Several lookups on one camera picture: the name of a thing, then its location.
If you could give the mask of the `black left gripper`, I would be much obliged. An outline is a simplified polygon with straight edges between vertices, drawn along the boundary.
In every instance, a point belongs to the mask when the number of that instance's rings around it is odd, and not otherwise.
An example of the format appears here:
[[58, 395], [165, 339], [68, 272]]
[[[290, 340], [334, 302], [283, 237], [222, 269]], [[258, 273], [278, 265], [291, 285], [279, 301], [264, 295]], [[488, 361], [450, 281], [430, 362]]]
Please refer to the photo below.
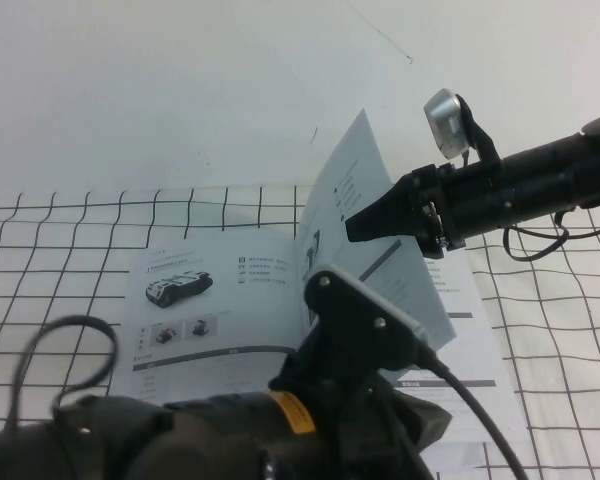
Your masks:
[[452, 415], [373, 374], [336, 410], [330, 440], [336, 479], [428, 479], [421, 453], [444, 436]]

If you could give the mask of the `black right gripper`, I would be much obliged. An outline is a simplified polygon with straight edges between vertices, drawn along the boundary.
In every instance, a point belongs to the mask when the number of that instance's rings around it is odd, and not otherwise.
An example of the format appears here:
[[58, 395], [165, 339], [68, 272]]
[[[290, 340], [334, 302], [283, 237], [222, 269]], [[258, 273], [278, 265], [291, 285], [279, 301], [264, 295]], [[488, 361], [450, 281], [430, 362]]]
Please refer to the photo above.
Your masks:
[[409, 235], [426, 258], [441, 259], [465, 246], [451, 213], [449, 186], [455, 167], [431, 164], [412, 171], [382, 197], [345, 221], [350, 242]]

